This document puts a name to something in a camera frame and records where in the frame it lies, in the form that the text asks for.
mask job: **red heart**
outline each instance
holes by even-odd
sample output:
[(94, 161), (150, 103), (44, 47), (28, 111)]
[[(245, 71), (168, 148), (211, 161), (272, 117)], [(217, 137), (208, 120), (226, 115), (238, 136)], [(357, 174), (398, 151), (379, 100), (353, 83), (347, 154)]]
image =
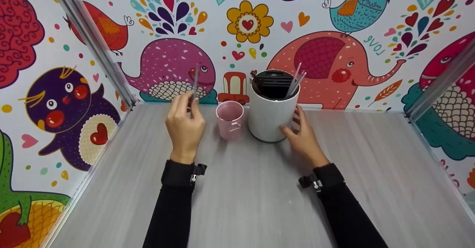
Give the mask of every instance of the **red heart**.
[(441, 26), (443, 26), (443, 25), (444, 25), (444, 22), (441, 22), (440, 18), (437, 18), (431, 23), (431, 25), (429, 26), (429, 29), (427, 29), (427, 31), (430, 32), (432, 30), (436, 30), (438, 28), (441, 28)]
[(173, 6), (175, 6), (175, 0), (163, 0), (163, 3), (165, 6), (168, 7), (168, 9), (173, 12)]
[(242, 21), (242, 26), (246, 28), (246, 30), (251, 30), (252, 27), (254, 26), (254, 21), (253, 20), (248, 20), (248, 21)]
[(399, 51), (402, 49), (401, 43), (397, 44), (397, 46), (393, 49), (394, 51)]
[(245, 53), (243, 51), (241, 51), (239, 53), (237, 51), (233, 51), (231, 53), (232, 53), (234, 59), (236, 59), (236, 61), (239, 61), (240, 59), (244, 58), (244, 55), (245, 55)]
[(189, 35), (196, 35), (195, 27), (190, 28)]
[(421, 40), (426, 40), (427, 38), (429, 38), (429, 34), (428, 34), (428, 33), (426, 33), (426, 34), (425, 34), (424, 36), (422, 36), (420, 39), (421, 39)]
[(441, 0), (439, 4), (437, 4), (437, 8), (436, 8), (436, 11), (434, 12), (433, 17), (437, 17), (440, 14), (444, 13), (453, 5), (453, 3), (455, 3), (455, 0)]
[(98, 123), (97, 132), (94, 132), (91, 135), (91, 142), (95, 145), (104, 145), (108, 139), (107, 127), (105, 127), (103, 123)]
[(18, 226), (19, 213), (7, 214), (0, 221), (0, 247), (13, 248), (31, 238), (28, 224)]
[(406, 25), (409, 25), (409, 26), (413, 27), (417, 22), (417, 18), (419, 18), (419, 13), (417, 13), (417, 12), (412, 13), (411, 16), (406, 17), (406, 19), (405, 19)]

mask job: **tabletop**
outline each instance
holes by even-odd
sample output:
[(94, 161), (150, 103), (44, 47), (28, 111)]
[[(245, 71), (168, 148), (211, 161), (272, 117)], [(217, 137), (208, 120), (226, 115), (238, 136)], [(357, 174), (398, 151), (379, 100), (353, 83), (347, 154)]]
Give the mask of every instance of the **tabletop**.
[[(51, 247), (141, 247), (171, 152), (168, 108), (134, 107)], [(261, 143), (245, 126), (238, 140), (223, 140), (215, 106), (200, 108), (207, 128), (196, 160), (208, 169), (193, 193), (189, 247), (334, 247), (315, 192), (298, 186), (311, 169), (288, 141)], [(389, 247), (475, 247), (460, 197), (402, 114), (307, 115)]]

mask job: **elephant trunk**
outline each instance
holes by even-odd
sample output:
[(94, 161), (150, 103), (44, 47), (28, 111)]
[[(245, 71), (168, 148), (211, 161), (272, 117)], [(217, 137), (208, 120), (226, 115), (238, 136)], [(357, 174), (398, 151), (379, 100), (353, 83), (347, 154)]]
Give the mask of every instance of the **elephant trunk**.
[(358, 86), (374, 86), (379, 85), (388, 79), (390, 79), (402, 66), (402, 64), (406, 63), (406, 60), (397, 60), (396, 65), (390, 72), (382, 76), (374, 76), (370, 73), (366, 76), (355, 78), (354, 82)]

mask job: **hand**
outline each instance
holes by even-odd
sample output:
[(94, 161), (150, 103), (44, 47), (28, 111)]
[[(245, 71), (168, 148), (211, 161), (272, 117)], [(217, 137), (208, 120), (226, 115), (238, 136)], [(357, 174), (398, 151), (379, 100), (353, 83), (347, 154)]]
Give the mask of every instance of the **hand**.
[(191, 118), (186, 116), (192, 94), (193, 92), (189, 91), (176, 96), (165, 120), (173, 144), (170, 160), (183, 164), (192, 164), (195, 161), (196, 150), (205, 131), (205, 120), (198, 108), (198, 99), (191, 103)]
[(307, 121), (307, 116), (302, 107), (297, 105), (295, 114), (298, 118), (294, 117), (293, 121), (300, 126), (300, 131), (290, 129), (286, 125), (280, 125), (280, 130), (287, 136), (290, 146), (306, 158), (313, 168), (328, 165), (330, 162), (320, 148), (314, 129)]

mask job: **pink plastic cup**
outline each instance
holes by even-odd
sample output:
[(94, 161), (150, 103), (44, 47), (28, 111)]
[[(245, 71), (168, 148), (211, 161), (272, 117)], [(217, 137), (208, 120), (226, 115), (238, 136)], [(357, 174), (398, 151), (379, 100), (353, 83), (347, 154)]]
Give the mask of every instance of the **pink plastic cup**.
[(216, 107), (219, 135), (225, 140), (235, 140), (241, 135), (244, 108), (237, 101), (225, 101)]

